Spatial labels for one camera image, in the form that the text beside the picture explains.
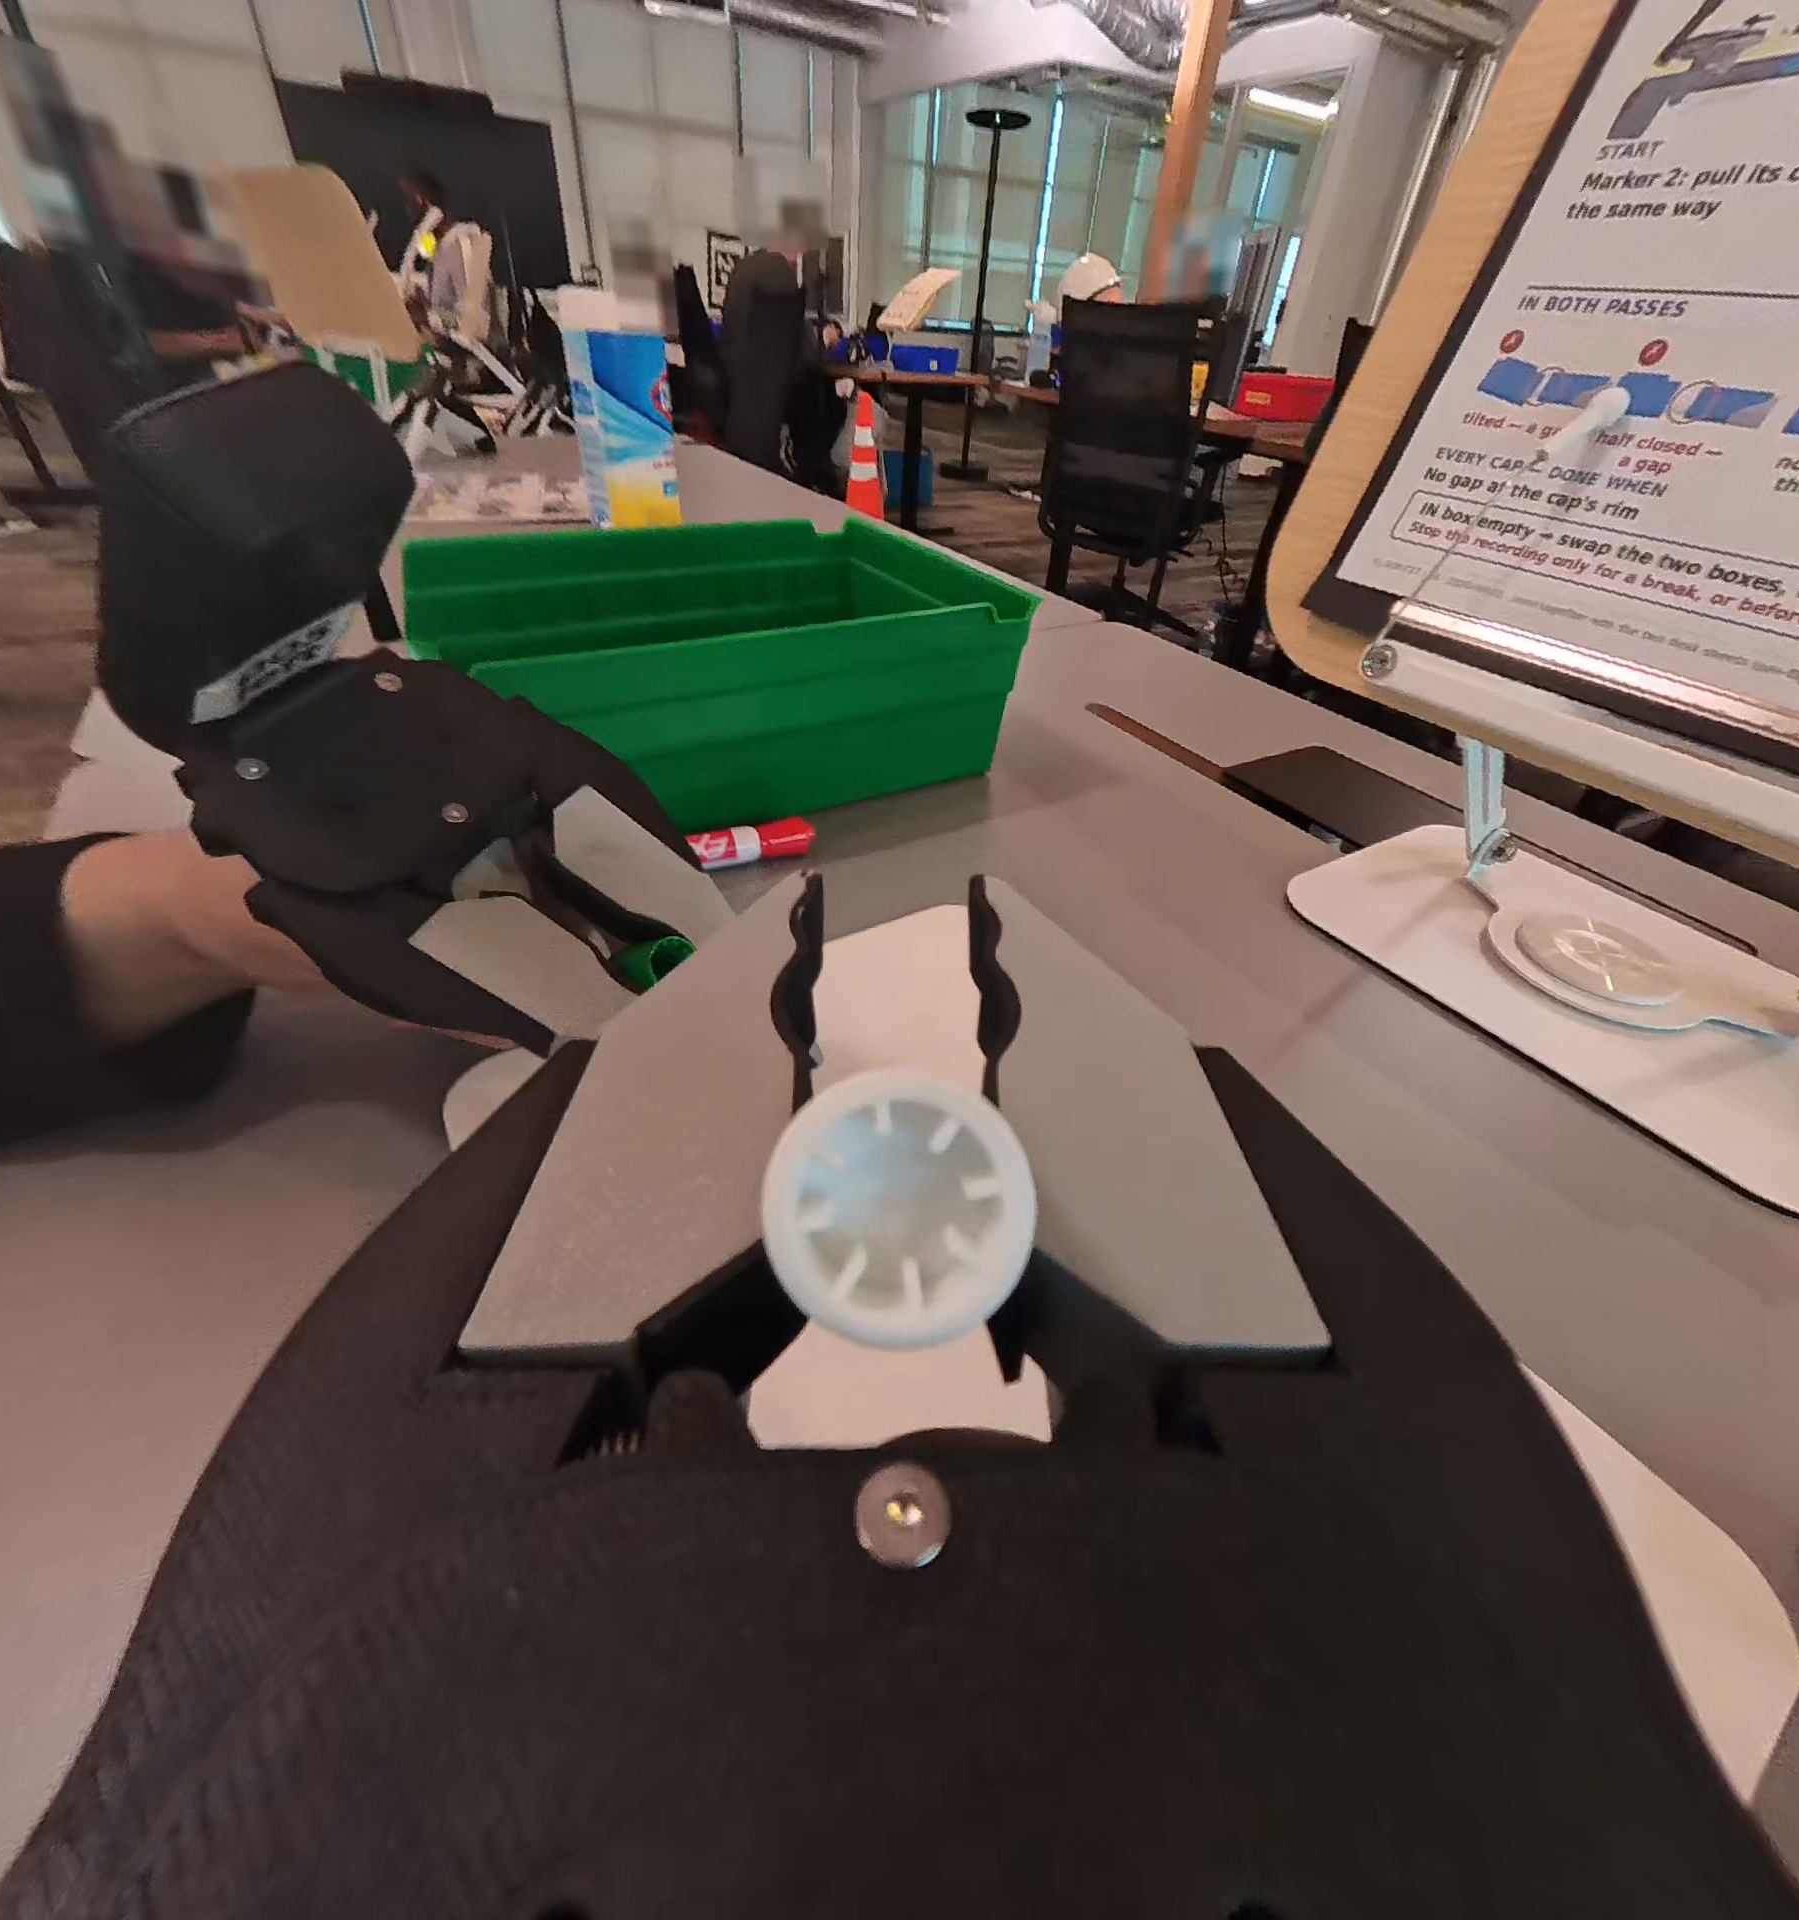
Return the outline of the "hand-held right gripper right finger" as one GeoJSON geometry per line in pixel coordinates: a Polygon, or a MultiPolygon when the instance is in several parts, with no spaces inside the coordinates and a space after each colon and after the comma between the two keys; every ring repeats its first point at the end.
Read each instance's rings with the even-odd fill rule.
{"type": "Polygon", "coordinates": [[[1165,1350],[1311,1365],[1329,1333],[1185,1028],[997,876],[967,889],[983,1092],[1035,1249],[1165,1350]]]}

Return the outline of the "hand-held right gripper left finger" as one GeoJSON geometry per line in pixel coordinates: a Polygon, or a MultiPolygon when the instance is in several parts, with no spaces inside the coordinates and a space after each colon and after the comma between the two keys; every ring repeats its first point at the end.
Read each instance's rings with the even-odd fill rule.
{"type": "Polygon", "coordinates": [[[608,1360],[762,1240],[812,1099],[824,881],[784,878],[608,1023],[462,1337],[470,1363],[608,1360]]]}

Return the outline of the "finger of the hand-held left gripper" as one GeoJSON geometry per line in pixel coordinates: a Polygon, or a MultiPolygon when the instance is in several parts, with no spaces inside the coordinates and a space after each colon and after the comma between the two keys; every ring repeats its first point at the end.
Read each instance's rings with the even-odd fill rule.
{"type": "Polygon", "coordinates": [[[514,836],[528,900],[604,963],[682,963],[734,922],[692,849],[582,786],[514,836]]]}
{"type": "Polygon", "coordinates": [[[516,1047],[594,1043],[644,997],[618,965],[614,930],[590,904],[558,893],[442,902],[408,948],[496,1003],[496,1012],[450,1014],[450,1030],[516,1047]]]}

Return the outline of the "red whiteboard marker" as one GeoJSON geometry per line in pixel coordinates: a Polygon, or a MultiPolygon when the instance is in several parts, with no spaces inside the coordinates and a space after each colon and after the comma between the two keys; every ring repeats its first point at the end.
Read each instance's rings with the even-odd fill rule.
{"type": "Polygon", "coordinates": [[[816,824],[794,817],[768,824],[706,828],[688,836],[706,873],[726,873],[770,860],[804,859],[816,846],[816,824]]]}

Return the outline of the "green plastic bin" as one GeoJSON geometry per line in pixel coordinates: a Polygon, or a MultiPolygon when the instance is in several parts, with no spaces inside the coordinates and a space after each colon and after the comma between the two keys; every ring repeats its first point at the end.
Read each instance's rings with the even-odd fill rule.
{"type": "Polygon", "coordinates": [[[408,540],[402,624],[686,832],[983,777],[1039,596],[850,515],[408,540]]]}

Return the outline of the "green whiteboard marker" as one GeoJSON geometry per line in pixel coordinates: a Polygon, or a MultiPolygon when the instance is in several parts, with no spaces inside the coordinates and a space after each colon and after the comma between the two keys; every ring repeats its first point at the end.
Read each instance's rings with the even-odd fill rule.
{"type": "Polygon", "coordinates": [[[762,1245],[804,1318],[864,1348],[921,1353],[977,1333],[1033,1255],[1037,1190],[981,1092],[870,1069],[816,1092],[776,1141],[762,1245]]]}

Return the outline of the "white whiteboard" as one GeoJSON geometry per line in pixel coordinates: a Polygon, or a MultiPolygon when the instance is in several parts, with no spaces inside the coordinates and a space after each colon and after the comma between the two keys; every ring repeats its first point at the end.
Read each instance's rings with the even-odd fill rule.
{"type": "MultiPolygon", "coordinates": [[[[899,920],[878,961],[909,968],[834,1032],[838,965],[888,941],[824,943],[814,1094],[915,1069],[985,1096],[967,900],[899,920]],[[935,946],[907,948],[921,927],[935,946]]],[[[1055,1780],[1091,1794],[1139,1766],[1171,1803],[1241,1794],[1247,1765],[1299,1763],[1467,1794],[1701,1746],[1743,1794],[1799,1694],[1765,1579],[1679,1496],[1635,1504],[1649,1471],[1585,1477],[1561,1396],[1467,1290],[1239,1062],[1199,1062],[1325,1357],[1173,1355],[1035,1247],[979,1330],[864,1348],[760,1240],[632,1355],[522,1363],[646,1404],[642,1459],[594,1471],[656,1494],[664,1542],[602,1627],[654,1605],[684,1676],[760,1663],[714,1693],[764,1739],[866,1714],[888,1742],[1081,1740],[1055,1780]]]]}

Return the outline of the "person's left hand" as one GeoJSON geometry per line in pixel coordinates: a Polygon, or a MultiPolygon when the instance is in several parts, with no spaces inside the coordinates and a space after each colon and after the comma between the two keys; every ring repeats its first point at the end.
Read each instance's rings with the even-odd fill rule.
{"type": "Polygon", "coordinates": [[[88,1030],[142,1045],[256,992],[326,997],[330,985],[250,908],[256,871],[208,855],[186,828],[108,836],[62,883],[62,933],[88,1030]]]}

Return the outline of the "printed paper sheet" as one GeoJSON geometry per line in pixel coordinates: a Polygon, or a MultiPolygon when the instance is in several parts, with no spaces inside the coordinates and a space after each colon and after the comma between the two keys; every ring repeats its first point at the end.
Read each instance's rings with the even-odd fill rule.
{"type": "Polygon", "coordinates": [[[582,480],[534,471],[500,472],[496,468],[468,468],[422,472],[416,478],[408,523],[592,527],[594,516],[582,480]]]}

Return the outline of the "instruction sheet on stand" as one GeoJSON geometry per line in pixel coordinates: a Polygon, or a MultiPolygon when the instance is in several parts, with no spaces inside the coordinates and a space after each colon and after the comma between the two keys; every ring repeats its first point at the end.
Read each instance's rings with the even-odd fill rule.
{"type": "Polygon", "coordinates": [[[1799,1219],[1799,973],[1519,851],[1517,758],[1799,871],[1799,713],[1465,615],[1419,588],[1375,632],[1311,613],[1535,152],[1617,5],[1539,5],[1457,157],[1277,540],[1269,610],[1307,677],[1455,736],[1463,824],[1289,887],[1323,937],[1739,1193],[1799,1219]]]}

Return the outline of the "wipes canister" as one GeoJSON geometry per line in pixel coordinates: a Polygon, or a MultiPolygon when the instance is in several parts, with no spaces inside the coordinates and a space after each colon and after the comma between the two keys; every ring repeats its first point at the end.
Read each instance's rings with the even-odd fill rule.
{"type": "Polygon", "coordinates": [[[598,286],[564,286],[556,315],[590,523],[682,525],[670,344],[654,308],[598,286]]]}

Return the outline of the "black office chair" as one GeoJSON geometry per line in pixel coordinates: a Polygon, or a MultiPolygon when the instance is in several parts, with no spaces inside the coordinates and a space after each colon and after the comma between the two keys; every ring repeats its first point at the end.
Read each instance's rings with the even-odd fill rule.
{"type": "Polygon", "coordinates": [[[1103,619],[1153,628],[1167,564],[1199,534],[1215,484],[1195,384],[1223,343],[1207,303],[1061,303],[1037,497],[1051,594],[1073,555],[1101,557],[1113,564],[1103,619]]]}

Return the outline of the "black floor lamp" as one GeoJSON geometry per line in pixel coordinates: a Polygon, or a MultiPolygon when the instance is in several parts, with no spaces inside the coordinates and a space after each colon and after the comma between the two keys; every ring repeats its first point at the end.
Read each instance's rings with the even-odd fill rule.
{"type": "Polygon", "coordinates": [[[1031,124],[1031,113],[1017,107],[981,107],[969,108],[963,119],[973,131],[985,132],[989,141],[967,349],[969,374],[987,376],[991,372],[995,353],[995,329],[987,320],[987,289],[991,273],[993,228],[999,205],[1001,157],[1007,135],[1025,132],[1031,124]]]}

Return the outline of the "wooden pillar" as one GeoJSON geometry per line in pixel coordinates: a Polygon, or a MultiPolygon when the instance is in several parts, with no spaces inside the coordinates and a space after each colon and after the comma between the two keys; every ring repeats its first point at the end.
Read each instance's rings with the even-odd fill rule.
{"type": "Polygon", "coordinates": [[[1151,225],[1137,283],[1141,307],[1167,300],[1175,235],[1189,210],[1211,122],[1217,72],[1231,37],[1235,3],[1187,3],[1151,225]]]}

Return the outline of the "dark wall screen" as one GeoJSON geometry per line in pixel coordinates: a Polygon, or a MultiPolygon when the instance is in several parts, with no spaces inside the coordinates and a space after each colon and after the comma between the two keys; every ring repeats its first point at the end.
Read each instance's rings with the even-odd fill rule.
{"type": "Polygon", "coordinates": [[[418,216],[406,175],[442,185],[456,215],[492,235],[506,284],[550,290],[572,281],[566,209],[552,131],[502,114],[470,89],[348,70],[340,85],[276,80],[292,154],[352,193],[396,266],[418,216]]]}

